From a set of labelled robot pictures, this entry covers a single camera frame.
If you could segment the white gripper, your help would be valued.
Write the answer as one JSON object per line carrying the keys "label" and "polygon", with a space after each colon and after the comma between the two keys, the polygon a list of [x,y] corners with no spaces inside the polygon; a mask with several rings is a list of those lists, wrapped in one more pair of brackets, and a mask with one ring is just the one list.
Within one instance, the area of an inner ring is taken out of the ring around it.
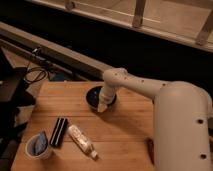
{"label": "white gripper", "polygon": [[108,106],[105,103],[111,103],[114,97],[115,97],[115,91],[113,89],[102,87],[99,94],[99,100],[101,102],[98,104],[97,111],[99,113],[103,113],[104,111],[106,111]]}

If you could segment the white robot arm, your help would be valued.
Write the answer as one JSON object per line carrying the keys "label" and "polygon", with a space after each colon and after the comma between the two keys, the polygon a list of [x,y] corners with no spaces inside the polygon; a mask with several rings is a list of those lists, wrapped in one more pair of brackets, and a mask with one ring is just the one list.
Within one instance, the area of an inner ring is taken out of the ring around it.
{"label": "white robot arm", "polygon": [[137,77],[124,68],[103,72],[98,110],[105,111],[125,87],[154,101],[155,171],[211,171],[208,114],[210,95],[185,81]]}

